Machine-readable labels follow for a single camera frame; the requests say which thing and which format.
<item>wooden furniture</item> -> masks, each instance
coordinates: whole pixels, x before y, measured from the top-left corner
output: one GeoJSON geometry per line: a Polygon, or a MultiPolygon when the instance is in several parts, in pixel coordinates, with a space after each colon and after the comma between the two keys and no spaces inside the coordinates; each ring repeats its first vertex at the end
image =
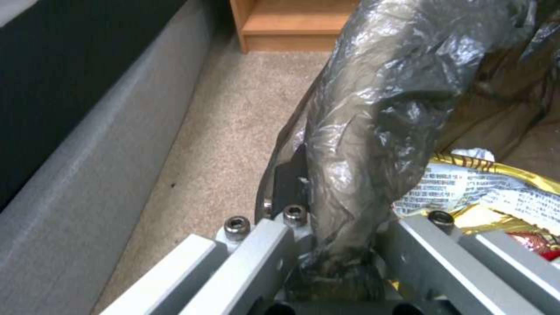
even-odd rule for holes
{"type": "Polygon", "coordinates": [[[331,50],[360,0],[230,0],[241,50],[331,50]]]}

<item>gray sofa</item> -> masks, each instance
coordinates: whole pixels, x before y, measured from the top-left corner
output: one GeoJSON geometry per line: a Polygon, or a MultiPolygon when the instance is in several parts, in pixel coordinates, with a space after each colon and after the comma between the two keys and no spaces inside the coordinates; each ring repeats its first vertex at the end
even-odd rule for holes
{"type": "Polygon", "coordinates": [[[225,3],[187,1],[0,213],[0,314],[91,311],[181,126],[225,3]]]}

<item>gray metal bar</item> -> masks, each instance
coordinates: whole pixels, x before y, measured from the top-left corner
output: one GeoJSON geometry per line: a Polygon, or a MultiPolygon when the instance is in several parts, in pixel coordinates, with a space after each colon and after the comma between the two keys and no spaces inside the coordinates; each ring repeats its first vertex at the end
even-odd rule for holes
{"type": "Polygon", "coordinates": [[[226,258],[224,244],[190,235],[101,314],[177,314],[226,258]]]}
{"type": "Polygon", "coordinates": [[[425,217],[392,223],[379,252],[416,298],[444,294],[462,314],[541,314],[425,217]]]}
{"type": "Polygon", "coordinates": [[[502,231],[462,237],[459,244],[547,314],[560,312],[560,270],[502,231]]]}
{"type": "Polygon", "coordinates": [[[180,314],[247,314],[273,298],[296,262],[293,231],[263,219],[180,314]]]}

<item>food wrapper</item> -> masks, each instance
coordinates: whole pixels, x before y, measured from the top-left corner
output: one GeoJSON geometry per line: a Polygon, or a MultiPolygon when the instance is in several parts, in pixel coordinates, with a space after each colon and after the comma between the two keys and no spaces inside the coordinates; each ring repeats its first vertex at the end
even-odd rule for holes
{"type": "Polygon", "coordinates": [[[422,209],[455,212],[481,205],[560,235],[560,184],[500,163],[434,156],[420,183],[393,203],[399,216],[422,209]]]}
{"type": "Polygon", "coordinates": [[[452,213],[465,234],[503,230],[547,258],[560,250],[560,185],[500,163],[436,155],[420,183],[393,204],[399,216],[430,210],[452,213]]]}

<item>hex socket bolt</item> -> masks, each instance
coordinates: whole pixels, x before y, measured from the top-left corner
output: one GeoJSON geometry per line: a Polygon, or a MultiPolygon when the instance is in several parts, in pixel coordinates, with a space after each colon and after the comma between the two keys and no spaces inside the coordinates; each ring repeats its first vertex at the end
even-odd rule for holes
{"type": "Polygon", "coordinates": [[[240,242],[251,232],[251,223],[244,216],[236,215],[226,220],[223,224],[226,238],[233,242],[240,242]]]}
{"type": "Polygon", "coordinates": [[[307,224],[307,210],[300,205],[289,205],[283,211],[284,224],[299,228],[307,224]]]}
{"type": "Polygon", "coordinates": [[[428,220],[434,223],[445,234],[451,234],[455,226],[455,219],[447,212],[435,210],[428,214],[428,220]]]}

